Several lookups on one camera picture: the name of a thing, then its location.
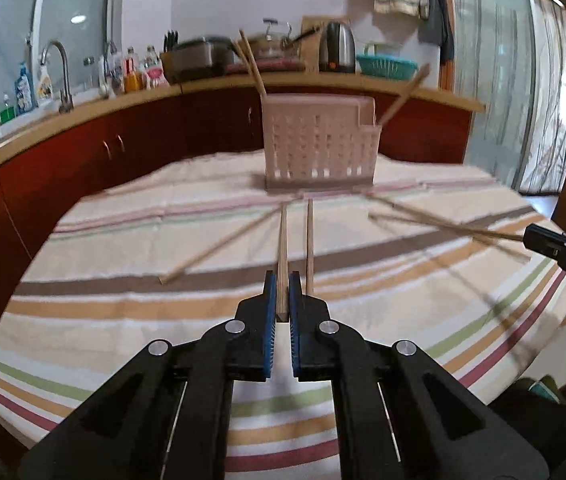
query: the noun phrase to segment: pink plastic basket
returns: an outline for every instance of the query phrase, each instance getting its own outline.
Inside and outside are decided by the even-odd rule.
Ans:
[[[268,189],[372,185],[381,136],[373,98],[270,94],[261,102]]]

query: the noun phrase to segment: blue bottle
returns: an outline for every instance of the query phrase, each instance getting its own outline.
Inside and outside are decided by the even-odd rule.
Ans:
[[[36,107],[34,99],[34,82],[24,61],[20,63],[20,76],[14,83],[16,93],[16,114],[22,115],[31,112]]]

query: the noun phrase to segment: cutting board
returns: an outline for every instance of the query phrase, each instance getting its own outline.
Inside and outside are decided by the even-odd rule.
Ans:
[[[349,18],[347,16],[303,16],[301,32],[305,32],[310,28],[316,27],[316,25],[323,27],[329,22],[349,24]],[[314,36],[301,41],[299,56],[301,61],[305,63],[306,72],[319,71],[320,34],[321,33],[319,32],[318,34],[314,34]]]

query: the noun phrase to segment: silver rivet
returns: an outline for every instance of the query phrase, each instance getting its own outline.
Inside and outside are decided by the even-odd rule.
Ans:
[[[150,345],[147,347],[147,351],[152,355],[163,355],[167,350],[170,349],[170,345],[168,345],[165,341],[157,339],[156,341],[152,341]]]
[[[396,343],[396,351],[403,355],[414,355],[416,353],[416,345],[412,341],[403,339]]]
[[[338,332],[338,323],[336,321],[332,321],[331,319],[328,321],[321,321],[319,325],[319,330],[324,334],[335,334]]]
[[[233,319],[225,323],[225,329],[230,334],[240,334],[243,330],[245,330],[245,323],[243,323],[240,319]]]

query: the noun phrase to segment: striped tablecloth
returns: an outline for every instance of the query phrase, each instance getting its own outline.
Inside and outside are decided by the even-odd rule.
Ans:
[[[149,341],[197,339],[260,293],[278,218],[167,286],[157,276],[286,200],[265,193],[263,175],[262,152],[208,156],[74,206],[0,320],[0,422],[32,446]],[[476,168],[380,156],[375,190],[473,226],[554,226]],[[373,223],[369,211],[395,212],[361,196],[314,198],[315,296],[332,317],[369,340],[415,341],[484,402],[566,315],[565,273],[521,244]],[[304,269],[305,216],[304,203],[288,208],[290,270]],[[271,380],[234,385],[227,478],[339,478],[329,383],[292,377],[286,324],[274,355]]]

